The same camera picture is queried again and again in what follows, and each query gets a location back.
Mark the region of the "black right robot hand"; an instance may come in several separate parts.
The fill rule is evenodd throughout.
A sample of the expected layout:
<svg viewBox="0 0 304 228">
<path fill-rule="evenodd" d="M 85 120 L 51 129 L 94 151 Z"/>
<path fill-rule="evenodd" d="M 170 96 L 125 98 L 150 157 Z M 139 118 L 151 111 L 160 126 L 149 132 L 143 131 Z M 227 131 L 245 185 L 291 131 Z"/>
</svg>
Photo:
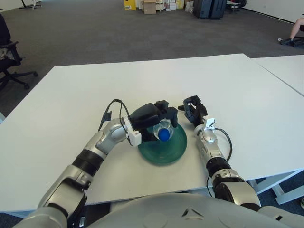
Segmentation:
<svg viewBox="0 0 304 228">
<path fill-rule="evenodd" d="M 204 124 L 204 116 L 208 115 L 206 107 L 197 95 L 186 98 L 178 110 L 184 111 L 185 117 L 195 126 Z"/>
</svg>

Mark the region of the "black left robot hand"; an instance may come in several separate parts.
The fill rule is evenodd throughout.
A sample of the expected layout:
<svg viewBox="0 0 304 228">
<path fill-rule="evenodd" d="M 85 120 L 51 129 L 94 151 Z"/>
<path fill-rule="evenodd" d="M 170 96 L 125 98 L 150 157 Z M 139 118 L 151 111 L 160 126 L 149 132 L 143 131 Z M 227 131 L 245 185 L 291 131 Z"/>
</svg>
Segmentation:
<svg viewBox="0 0 304 228">
<path fill-rule="evenodd" d="M 142 142 L 160 141 L 158 133 L 154 133 L 154 128 L 166 120 L 169 121 L 169 127 L 175 130 L 178 126 L 177 113 L 176 108 L 169 107 L 169 103 L 162 100 L 138 108 L 130 115 L 130 120 L 133 129 L 142 134 Z"/>
</svg>

